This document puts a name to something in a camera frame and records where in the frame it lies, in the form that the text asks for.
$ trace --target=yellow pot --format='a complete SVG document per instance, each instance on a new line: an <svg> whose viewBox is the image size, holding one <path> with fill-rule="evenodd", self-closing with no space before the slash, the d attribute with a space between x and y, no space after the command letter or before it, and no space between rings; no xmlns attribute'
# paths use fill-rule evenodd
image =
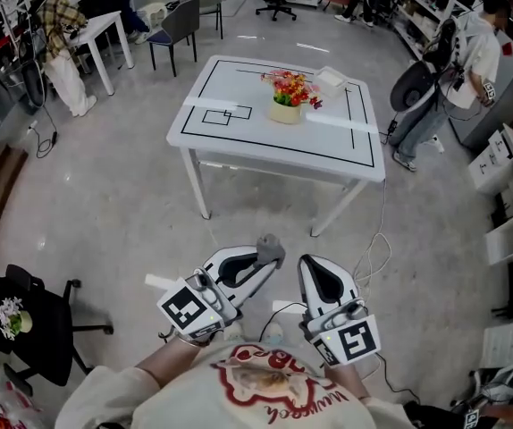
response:
<svg viewBox="0 0 513 429"><path fill-rule="evenodd" d="M32 329L32 316L30 313L21 310L21 332L30 332Z"/></svg>
<svg viewBox="0 0 513 429"><path fill-rule="evenodd" d="M298 124L300 122L300 105L280 105L273 100L273 104L268 111L268 117L283 124Z"/></svg>

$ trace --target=sneaker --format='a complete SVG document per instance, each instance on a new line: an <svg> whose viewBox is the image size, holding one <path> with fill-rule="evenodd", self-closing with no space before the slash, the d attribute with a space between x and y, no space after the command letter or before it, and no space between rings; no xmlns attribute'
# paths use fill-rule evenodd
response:
<svg viewBox="0 0 513 429"><path fill-rule="evenodd" d="M136 45L141 45L142 43L145 43L149 37L151 37L151 30L149 32L140 33L138 39L136 39L134 43Z"/></svg>
<svg viewBox="0 0 513 429"><path fill-rule="evenodd" d="M341 14L336 14L334 16L334 19L337 20L337 21L342 21L342 22L346 22L348 24L350 24L352 22L352 18L345 18L344 16L342 16Z"/></svg>
<svg viewBox="0 0 513 429"><path fill-rule="evenodd" d="M445 152L445 148L443 147L442 143L437 138L437 135L433 135L432 139L428 139L427 141L424 141L423 144L435 147L439 151L439 154L443 154Z"/></svg>
<svg viewBox="0 0 513 429"><path fill-rule="evenodd" d="M133 30L131 34L127 36L128 42L133 43L139 37L139 32L137 30Z"/></svg>
<svg viewBox="0 0 513 429"><path fill-rule="evenodd" d="M243 337L242 325L240 325L239 321L234 321L230 326L224 328L223 340L234 341L237 343L240 341L245 341L245 338Z"/></svg>
<svg viewBox="0 0 513 429"><path fill-rule="evenodd" d="M263 343L269 345L282 345L284 341L284 331L278 323L270 323L263 332Z"/></svg>
<svg viewBox="0 0 513 429"><path fill-rule="evenodd" d="M94 107L96 102L97 102L96 96L89 96L88 97L88 108L86 108L86 111L84 113L80 113L80 116L85 116L86 114L88 114L88 111Z"/></svg>
<svg viewBox="0 0 513 429"><path fill-rule="evenodd" d="M416 172L417 171L416 165L413 162L411 162L411 161L406 162L406 161L402 160L401 156L398 153L398 151L394 151L393 152L393 160L396 161L398 164L403 165L404 167L406 167L410 172Z"/></svg>

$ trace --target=storage box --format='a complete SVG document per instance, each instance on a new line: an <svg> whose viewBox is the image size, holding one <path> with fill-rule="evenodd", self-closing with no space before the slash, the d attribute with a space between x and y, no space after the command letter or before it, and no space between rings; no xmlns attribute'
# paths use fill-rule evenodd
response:
<svg viewBox="0 0 513 429"><path fill-rule="evenodd" d="M320 88L320 92L328 97L339 96L346 88L347 82L347 76L328 66L317 71L313 80Z"/></svg>

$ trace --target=concrete floor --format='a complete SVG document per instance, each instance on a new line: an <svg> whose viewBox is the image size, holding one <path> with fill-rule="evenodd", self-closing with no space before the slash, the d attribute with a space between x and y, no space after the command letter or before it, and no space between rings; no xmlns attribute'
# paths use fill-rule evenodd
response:
<svg viewBox="0 0 513 429"><path fill-rule="evenodd" d="M86 117L67 118L62 103L49 104L60 138L48 157L28 160L14 187L0 224L0 275L7 264L21 265L58 292L67 279L80 278L75 321L109 319L115 326L111 337L76 334L76 345L91 364L132 366L161 345L157 332L167 331L168 323L156 308L161 292L143 283L147 273L187 276L218 248L276 234L287 249L285 266L244 308L246 331L255 337L274 299L299 300L300 255L314 253L353 271L377 230L383 185L366 188L313 239L308 235L313 218L333 201L336 188L209 168L202 170L214 213L211 221L201 218L179 151L168 146L165 135L211 55L308 68L331 65L367 83L382 131L393 116L391 87L408 66L408 50L396 34L338 22L332 17L338 8L323 13L298 7L297 21L281 14L272 22L265 13L255 16L262 5L260 0L227 0L224 40L214 30L214 19L203 18L199 62L193 63L184 42L175 49L177 79L165 49L156 49L153 71L147 45L133 46L134 69L107 65L114 96L105 93L96 73L85 78L98 96ZM47 119L38 118L38 129L49 132ZM505 282L485 262L483 234L492 206L473 189L467 175L471 157L448 125L439 136L445 154L422 146L417 174L394 163L390 148L384 148L383 233L392 258L373 278L368 306L377 316L390 381L412 388L425 403L446 407L467 384L468 370L478 366L483 330L493 324L490 309L503 302ZM32 146L30 137L19 141ZM387 248L378 242L374 267L386 257ZM366 271L363 265L362 274ZM291 343L303 341L297 316L279 315L278 320ZM359 368L367 374L376 366L369 358ZM31 382L38 402L53 416L81 378L74 365L66 388L39 378ZM382 369L366 384L387 400L409 397L388 391Z"/></svg>

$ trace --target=white robot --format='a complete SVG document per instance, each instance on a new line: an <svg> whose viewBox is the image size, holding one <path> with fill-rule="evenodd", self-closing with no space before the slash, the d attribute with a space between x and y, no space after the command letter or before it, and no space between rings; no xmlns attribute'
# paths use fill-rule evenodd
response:
<svg viewBox="0 0 513 429"><path fill-rule="evenodd" d="M280 241L270 234L256 246L221 249L188 279L180 278L157 306L178 335L203 343L242 318L242 304L281 268L284 257ZM380 350L375 317L366 315L352 275L310 255L300 258L298 270L307 305L300 328L326 364L350 364Z"/></svg>

